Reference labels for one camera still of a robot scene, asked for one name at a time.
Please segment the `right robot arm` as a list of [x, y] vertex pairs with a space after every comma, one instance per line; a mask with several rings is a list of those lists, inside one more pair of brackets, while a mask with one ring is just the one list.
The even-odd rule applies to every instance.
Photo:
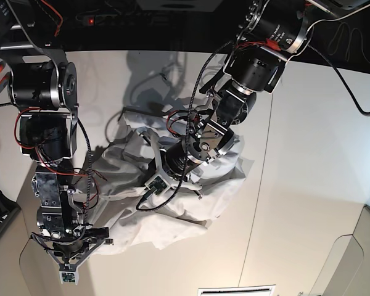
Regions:
[[57, 263], [64, 282], [76, 282], [79, 267], [102, 245], [108, 228], [94, 228], [90, 211], [99, 200], [99, 173], [75, 168], [78, 117], [76, 67], [37, 16], [58, 11], [48, 1], [0, 1], [0, 59], [10, 104], [17, 108], [14, 138], [37, 163], [31, 180], [40, 206], [31, 238]]

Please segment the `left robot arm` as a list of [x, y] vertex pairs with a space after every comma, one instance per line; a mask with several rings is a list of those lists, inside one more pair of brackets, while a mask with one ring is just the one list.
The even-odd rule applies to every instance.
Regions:
[[194, 92], [206, 95], [204, 105], [172, 112], [166, 128], [177, 120], [186, 122], [184, 133], [172, 131], [177, 142], [165, 149], [148, 136], [154, 150], [146, 191], [148, 200], [167, 191], [187, 188], [199, 192], [191, 173], [233, 147], [232, 125], [245, 120], [260, 92], [273, 92], [289, 57], [303, 45], [310, 19], [308, 1], [253, 1], [229, 45], [232, 50], [218, 73], [207, 83], [196, 82]]

